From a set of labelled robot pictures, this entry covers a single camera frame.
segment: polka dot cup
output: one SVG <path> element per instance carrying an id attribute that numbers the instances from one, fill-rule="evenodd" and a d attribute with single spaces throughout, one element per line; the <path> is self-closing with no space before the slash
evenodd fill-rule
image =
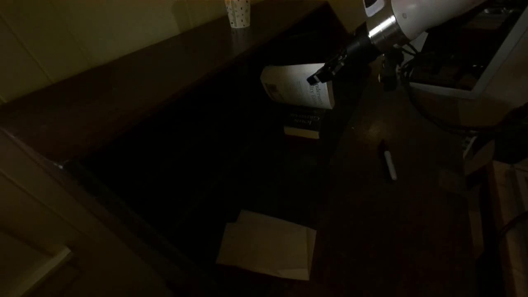
<path id="1" fill-rule="evenodd" d="M 250 0 L 225 0 L 225 10 L 232 28 L 249 27 L 250 4 Z"/>

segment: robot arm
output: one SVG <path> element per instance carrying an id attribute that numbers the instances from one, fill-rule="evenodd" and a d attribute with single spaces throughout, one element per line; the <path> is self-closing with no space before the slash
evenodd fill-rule
<path id="1" fill-rule="evenodd" d="M 369 17 L 348 45 L 307 80 L 311 85 L 334 78 L 345 64 L 370 63 L 395 45 L 461 15 L 484 0 L 364 0 Z"/>

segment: wooden shelf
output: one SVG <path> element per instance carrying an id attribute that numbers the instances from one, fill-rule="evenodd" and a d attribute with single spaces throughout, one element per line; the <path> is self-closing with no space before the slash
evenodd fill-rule
<path id="1" fill-rule="evenodd" d="M 5 104 L 0 128 L 56 163 L 86 156 L 324 6 L 256 4 L 247 29 L 223 17 Z"/>

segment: white marker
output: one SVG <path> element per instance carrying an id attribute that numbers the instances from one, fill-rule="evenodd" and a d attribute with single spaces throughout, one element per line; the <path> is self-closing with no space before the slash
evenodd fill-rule
<path id="1" fill-rule="evenodd" d="M 392 163 L 391 152 L 389 152 L 389 146 L 387 142 L 383 140 L 381 142 L 383 148 L 383 155 L 385 156 L 385 161 L 387 163 L 387 168 L 389 168 L 389 174 L 391 175 L 392 180 L 397 180 L 398 176 L 396 175 L 396 169 L 394 168 L 394 163 Z"/>

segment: dark book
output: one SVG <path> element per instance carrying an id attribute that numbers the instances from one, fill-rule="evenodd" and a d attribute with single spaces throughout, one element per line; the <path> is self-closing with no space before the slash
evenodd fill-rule
<path id="1" fill-rule="evenodd" d="M 284 120 L 284 134 L 319 139 L 324 109 L 291 107 Z"/>

